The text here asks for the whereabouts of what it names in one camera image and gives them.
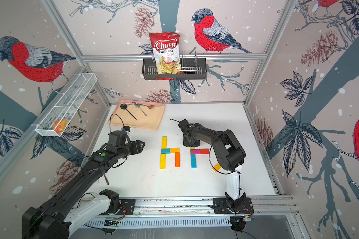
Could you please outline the amber long block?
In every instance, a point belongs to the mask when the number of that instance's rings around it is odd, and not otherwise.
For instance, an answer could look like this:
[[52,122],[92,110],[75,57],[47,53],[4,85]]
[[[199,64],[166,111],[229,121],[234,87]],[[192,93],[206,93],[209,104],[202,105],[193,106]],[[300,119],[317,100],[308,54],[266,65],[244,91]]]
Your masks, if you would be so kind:
[[218,164],[214,165],[212,168],[213,168],[213,170],[214,170],[215,172],[218,172],[218,171],[221,169],[221,166],[220,166],[220,164],[218,163]]

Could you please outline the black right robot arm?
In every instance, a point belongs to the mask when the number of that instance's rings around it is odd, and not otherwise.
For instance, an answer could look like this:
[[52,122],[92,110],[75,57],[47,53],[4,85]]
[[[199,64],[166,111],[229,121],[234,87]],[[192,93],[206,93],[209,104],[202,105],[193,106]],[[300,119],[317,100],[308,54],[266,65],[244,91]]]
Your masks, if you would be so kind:
[[241,210],[246,200],[240,178],[246,153],[234,133],[229,129],[212,130],[185,119],[179,122],[178,127],[183,134],[184,146],[196,147],[201,141],[210,145],[217,163],[228,176],[225,191],[227,206],[232,212]]

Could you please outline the magenta block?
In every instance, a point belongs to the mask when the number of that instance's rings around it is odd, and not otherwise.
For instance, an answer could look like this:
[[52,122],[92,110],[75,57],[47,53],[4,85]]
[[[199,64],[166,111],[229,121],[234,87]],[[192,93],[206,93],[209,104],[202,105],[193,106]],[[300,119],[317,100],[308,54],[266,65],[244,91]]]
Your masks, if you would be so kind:
[[200,154],[200,150],[199,149],[191,149],[190,153],[191,154]]

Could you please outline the small amber block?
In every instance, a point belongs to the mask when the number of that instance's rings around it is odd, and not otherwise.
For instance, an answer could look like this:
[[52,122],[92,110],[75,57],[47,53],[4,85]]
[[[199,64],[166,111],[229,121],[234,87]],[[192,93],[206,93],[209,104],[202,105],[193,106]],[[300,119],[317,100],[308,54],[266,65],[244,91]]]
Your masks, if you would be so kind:
[[171,148],[170,149],[170,153],[177,153],[177,152],[180,152],[179,148]]

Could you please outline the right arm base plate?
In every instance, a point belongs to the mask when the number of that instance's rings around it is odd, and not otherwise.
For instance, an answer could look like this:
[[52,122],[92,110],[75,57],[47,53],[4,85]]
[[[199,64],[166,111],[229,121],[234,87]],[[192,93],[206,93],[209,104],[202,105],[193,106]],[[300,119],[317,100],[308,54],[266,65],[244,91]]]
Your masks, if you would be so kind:
[[253,214],[251,198],[241,197],[238,200],[213,198],[211,208],[215,214]]

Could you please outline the orange block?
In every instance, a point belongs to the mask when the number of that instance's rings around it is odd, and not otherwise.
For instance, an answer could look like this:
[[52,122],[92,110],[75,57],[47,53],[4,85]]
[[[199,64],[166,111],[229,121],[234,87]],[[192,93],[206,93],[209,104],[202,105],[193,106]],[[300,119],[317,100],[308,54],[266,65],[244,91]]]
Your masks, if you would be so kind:
[[175,167],[180,167],[180,152],[175,153]]

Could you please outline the small teal block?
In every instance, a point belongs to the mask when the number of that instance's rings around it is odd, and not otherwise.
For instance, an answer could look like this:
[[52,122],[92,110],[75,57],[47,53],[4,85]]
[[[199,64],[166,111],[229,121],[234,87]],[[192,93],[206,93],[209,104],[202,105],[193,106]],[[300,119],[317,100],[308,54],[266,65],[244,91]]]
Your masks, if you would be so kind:
[[171,154],[171,149],[170,148],[163,148],[161,149],[161,154]]

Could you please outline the teal long block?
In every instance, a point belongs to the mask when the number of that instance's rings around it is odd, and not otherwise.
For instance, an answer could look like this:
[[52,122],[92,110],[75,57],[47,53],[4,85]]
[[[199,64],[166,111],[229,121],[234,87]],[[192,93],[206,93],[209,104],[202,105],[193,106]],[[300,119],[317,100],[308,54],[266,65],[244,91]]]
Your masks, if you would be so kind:
[[192,168],[192,169],[196,169],[196,168],[197,168],[196,155],[195,155],[195,154],[191,154],[191,155],[190,155],[190,158],[191,158],[191,168]]

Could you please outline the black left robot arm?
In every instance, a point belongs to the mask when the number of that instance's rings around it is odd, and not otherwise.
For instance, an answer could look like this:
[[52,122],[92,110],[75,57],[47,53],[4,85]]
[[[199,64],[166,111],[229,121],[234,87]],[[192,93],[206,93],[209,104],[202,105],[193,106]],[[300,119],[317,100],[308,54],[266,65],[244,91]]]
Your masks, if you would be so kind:
[[92,153],[84,167],[56,195],[40,207],[30,207],[22,216],[24,239],[67,239],[94,217],[115,215],[122,208],[119,194],[105,189],[89,203],[74,208],[87,190],[109,169],[120,166],[119,159],[142,153],[145,143],[130,140],[128,133],[116,130],[109,140]]

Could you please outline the red block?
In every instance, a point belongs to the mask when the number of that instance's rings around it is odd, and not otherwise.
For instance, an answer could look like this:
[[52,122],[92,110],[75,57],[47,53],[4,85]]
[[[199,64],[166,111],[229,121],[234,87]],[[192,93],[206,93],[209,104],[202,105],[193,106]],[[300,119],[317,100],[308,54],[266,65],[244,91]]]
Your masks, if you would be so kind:
[[199,154],[209,154],[209,149],[200,149]]

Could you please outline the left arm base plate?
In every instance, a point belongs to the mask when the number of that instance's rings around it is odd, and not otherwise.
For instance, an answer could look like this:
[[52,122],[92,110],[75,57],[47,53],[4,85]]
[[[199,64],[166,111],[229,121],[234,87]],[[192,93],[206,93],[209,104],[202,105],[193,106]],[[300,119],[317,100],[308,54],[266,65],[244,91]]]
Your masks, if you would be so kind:
[[102,216],[124,216],[133,215],[135,208],[135,199],[111,199],[110,206],[107,211],[102,213]]

